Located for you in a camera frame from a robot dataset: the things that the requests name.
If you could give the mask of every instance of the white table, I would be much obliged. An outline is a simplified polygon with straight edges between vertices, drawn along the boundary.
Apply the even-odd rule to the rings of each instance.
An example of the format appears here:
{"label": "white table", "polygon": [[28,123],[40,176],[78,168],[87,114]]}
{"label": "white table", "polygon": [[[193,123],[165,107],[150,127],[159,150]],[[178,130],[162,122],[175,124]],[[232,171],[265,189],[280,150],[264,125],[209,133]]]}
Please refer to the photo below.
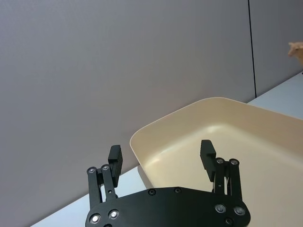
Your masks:
{"label": "white table", "polygon": [[[303,75],[300,73],[260,97],[249,102],[250,105],[272,110],[303,119]],[[116,193],[119,197],[146,189],[141,180],[138,167],[119,178]],[[89,212],[89,195],[76,200],[54,214],[34,224],[32,227],[84,227]]]}

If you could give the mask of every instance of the black metal plate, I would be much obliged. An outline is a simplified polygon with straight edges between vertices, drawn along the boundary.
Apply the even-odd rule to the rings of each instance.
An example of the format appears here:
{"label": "black metal plate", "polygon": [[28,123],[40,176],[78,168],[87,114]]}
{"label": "black metal plate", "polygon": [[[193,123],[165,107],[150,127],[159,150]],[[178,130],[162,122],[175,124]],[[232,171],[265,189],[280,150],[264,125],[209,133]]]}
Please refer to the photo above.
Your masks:
{"label": "black metal plate", "polygon": [[[86,227],[245,227],[250,222],[250,213],[238,198],[217,195],[211,192],[188,188],[156,188],[155,193],[145,190],[118,199],[113,199],[91,208]],[[218,213],[216,204],[226,207]],[[245,215],[235,213],[242,207]],[[117,210],[119,216],[110,219],[109,213]],[[96,224],[90,223],[94,214],[101,216]]]}

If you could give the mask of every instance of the plastic tray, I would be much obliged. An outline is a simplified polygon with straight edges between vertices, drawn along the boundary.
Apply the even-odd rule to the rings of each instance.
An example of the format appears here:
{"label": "plastic tray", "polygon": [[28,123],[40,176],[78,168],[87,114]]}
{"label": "plastic tray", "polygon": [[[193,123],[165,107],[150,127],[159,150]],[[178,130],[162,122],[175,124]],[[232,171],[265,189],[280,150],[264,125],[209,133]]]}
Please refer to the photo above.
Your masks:
{"label": "plastic tray", "polygon": [[211,191],[199,152],[240,161],[250,226],[303,226],[303,121],[226,98],[203,99],[137,131],[131,148],[154,187]]}

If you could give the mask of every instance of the metal screw head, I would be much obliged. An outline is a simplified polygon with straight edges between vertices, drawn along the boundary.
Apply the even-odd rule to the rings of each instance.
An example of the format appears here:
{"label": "metal screw head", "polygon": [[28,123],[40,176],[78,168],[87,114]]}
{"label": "metal screw head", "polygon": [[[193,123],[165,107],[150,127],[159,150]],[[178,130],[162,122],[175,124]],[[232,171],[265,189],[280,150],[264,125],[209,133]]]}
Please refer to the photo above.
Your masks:
{"label": "metal screw head", "polygon": [[103,166],[102,169],[103,169],[103,170],[108,170],[108,169],[109,169],[109,166],[107,166],[107,165],[106,165],[106,166]]}
{"label": "metal screw head", "polygon": [[237,164],[239,164],[239,163],[238,163],[238,161],[237,161],[237,160],[235,160],[235,159],[231,160],[231,163],[232,163],[233,165],[237,165]]}
{"label": "metal screw head", "polygon": [[217,163],[222,164],[224,160],[222,158],[217,158]]}
{"label": "metal screw head", "polygon": [[217,205],[215,205],[214,208],[218,213],[225,213],[225,211],[226,211],[226,207],[223,206],[222,204],[217,204]]}
{"label": "metal screw head", "polygon": [[91,224],[96,224],[100,221],[101,216],[99,214],[94,214],[91,218],[90,218],[90,223]]}
{"label": "metal screw head", "polygon": [[150,190],[148,190],[148,194],[149,195],[155,195],[156,194],[156,190],[150,189]]}
{"label": "metal screw head", "polygon": [[117,210],[112,210],[108,215],[110,219],[116,219],[118,216],[119,216],[119,211]]}
{"label": "metal screw head", "polygon": [[233,210],[237,215],[243,216],[245,214],[245,209],[242,207],[235,207]]}
{"label": "metal screw head", "polygon": [[181,189],[180,189],[180,188],[175,188],[174,192],[175,192],[175,193],[180,193],[180,192],[181,192]]}
{"label": "metal screw head", "polygon": [[230,219],[230,218],[226,218],[226,219],[224,220],[224,222],[226,223],[227,226],[233,226],[233,221],[232,221],[232,219]]}
{"label": "metal screw head", "polygon": [[90,168],[89,173],[93,173],[93,172],[95,172],[95,168]]}

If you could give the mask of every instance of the gray partition wall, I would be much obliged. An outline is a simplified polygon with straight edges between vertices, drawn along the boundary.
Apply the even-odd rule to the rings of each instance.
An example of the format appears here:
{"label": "gray partition wall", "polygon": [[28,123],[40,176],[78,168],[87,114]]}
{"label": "gray partition wall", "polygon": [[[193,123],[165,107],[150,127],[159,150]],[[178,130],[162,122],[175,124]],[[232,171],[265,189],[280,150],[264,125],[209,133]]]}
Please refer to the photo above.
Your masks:
{"label": "gray partition wall", "polygon": [[250,0],[257,95],[302,70],[287,56],[289,42],[303,42],[302,10],[302,0]]}
{"label": "gray partition wall", "polygon": [[242,0],[0,0],[0,220],[88,192],[86,169],[202,98],[254,98]]}

